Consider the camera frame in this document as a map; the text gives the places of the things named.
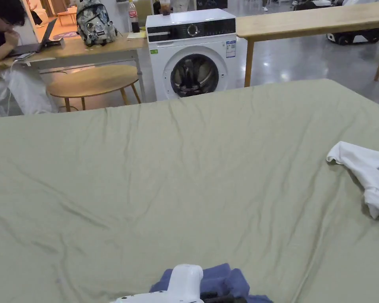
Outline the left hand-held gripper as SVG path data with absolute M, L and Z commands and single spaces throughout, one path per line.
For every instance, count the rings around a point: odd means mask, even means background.
M 156 291 L 120 297 L 115 303 L 235 303 L 240 297 L 220 296 L 217 292 L 200 292 L 203 269 L 198 265 L 180 264 L 174 267 L 166 291 Z

